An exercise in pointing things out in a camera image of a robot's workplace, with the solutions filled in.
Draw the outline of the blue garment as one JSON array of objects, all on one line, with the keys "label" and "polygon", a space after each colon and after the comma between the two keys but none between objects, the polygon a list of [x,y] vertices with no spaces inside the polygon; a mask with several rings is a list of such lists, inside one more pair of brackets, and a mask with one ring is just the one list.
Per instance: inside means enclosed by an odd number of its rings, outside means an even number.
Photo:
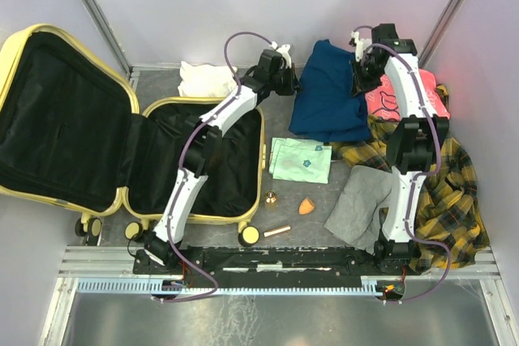
[{"label": "blue garment", "polygon": [[354,59],[329,40],[315,43],[299,79],[302,91],[294,100],[291,133],[323,143],[370,138],[365,98],[351,96]]}]

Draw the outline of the mint green flowered cloth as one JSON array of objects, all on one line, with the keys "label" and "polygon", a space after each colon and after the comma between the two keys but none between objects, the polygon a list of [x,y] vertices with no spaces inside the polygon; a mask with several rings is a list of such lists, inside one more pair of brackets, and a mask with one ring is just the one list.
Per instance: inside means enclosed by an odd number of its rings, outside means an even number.
[{"label": "mint green flowered cloth", "polygon": [[268,172],[273,179],[328,184],[332,147],[312,139],[273,138]]}]

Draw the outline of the white garment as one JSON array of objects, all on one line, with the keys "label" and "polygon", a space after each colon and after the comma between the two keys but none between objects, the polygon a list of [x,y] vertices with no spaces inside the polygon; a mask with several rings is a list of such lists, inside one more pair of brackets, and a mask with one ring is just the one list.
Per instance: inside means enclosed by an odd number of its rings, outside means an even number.
[{"label": "white garment", "polygon": [[227,97],[237,86],[228,66],[180,62],[178,93],[185,97]]}]

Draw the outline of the grey garment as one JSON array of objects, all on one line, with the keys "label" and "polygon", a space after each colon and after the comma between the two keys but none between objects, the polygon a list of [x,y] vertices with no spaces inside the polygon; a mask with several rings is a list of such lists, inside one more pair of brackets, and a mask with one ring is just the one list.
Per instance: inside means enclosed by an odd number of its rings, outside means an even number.
[{"label": "grey garment", "polygon": [[392,174],[356,165],[324,227],[346,245],[374,253],[380,234],[379,210],[389,205]]}]

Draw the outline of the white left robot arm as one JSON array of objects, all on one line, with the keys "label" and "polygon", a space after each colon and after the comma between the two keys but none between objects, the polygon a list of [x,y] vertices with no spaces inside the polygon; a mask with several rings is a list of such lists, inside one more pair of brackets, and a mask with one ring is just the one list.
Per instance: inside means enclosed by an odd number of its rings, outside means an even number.
[{"label": "white left robot arm", "polygon": [[290,50],[289,44],[264,50],[256,66],[238,80],[237,87],[221,103],[186,120],[186,138],[174,188],[162,217],[144,241],[145,253],[160,272],[170,273],[178,267],[176,245],[183,239],[188,216],[202,186],[218,166],[225,133],[272,92],[290,96],[301,91]]}]

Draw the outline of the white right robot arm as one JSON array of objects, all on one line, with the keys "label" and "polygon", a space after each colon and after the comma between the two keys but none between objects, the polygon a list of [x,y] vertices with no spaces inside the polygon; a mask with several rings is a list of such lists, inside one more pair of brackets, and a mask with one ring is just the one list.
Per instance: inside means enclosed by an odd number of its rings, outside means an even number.
[{"label": "white right robot arm", "polygon": [[371,256],[378,272],[390,274],[406,267],[412,258],[418,198],[426,177],[440,170],[449,120],[437,113],[427,96],[414,42],[401,39],[392,23],[382,23],[370,32],[368,38],[362,38],[358,28],[350,34],[355,52],[351,93],[372,92],[387,76],[400,113],[386,149],[392,168],[388,214],[380,224]]}]

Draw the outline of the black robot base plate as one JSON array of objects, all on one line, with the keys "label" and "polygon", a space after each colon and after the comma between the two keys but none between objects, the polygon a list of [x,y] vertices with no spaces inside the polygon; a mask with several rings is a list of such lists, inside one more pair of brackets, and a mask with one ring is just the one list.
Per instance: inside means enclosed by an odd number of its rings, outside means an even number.
[{"label": "black robot base plate", "polygon": [[349,247],[194,247],[181,253],[223,287],[357,287],[363,276],[395,276],[411,270],[383,267]]}]

